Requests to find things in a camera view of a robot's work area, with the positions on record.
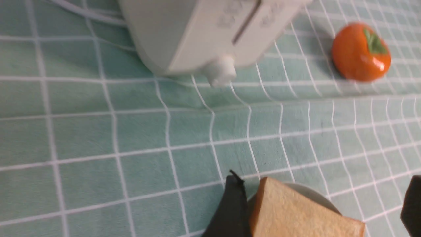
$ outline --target checkered cloth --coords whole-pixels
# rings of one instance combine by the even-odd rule
[[[71,0],[120,17],[115,0]],[[405,237],[421,172],[421,4],[322,0],[228,87],[156,78],[126,29],[46,0],[0,1],[0,236],[198,236],[229,169],[308,185],[369,237]],[[343,80],[329,55],[350,21],[393,56],[386,78]]]

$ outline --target power cord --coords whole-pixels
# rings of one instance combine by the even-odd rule
[[[85,8],[81,8],[79,6],[76,6],[72,3],[67,2],[66,0],[50,0],[51,2],[55,3],[56,5],[59,5],[60,7],[71,11],[77,15],[81,15],[87,18],[90,18],[95,21],[104,22],[112,25],[127,27],[127,24],[124,20],[113,18],[110,16],[106,16],[103,14],[99,14],[93,11],[90,11]]]

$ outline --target toast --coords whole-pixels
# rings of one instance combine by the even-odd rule
[[[343,217],[272,178],[260,181],[249,219],[253,237],[364,237],[365,223]]]

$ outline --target grid pattern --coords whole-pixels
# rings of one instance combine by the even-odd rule
[[[120,16],[115,0],[72,0]],[[421,173],[421,5],[320,0],[225,88],[156,78],[127,30],[43,0],[0,8],[0,236],[200,236],[234,169],[306,184],[367,236],[399,219]],[[343,80],[335,33],[364,21],[389,44],[388,75]]]

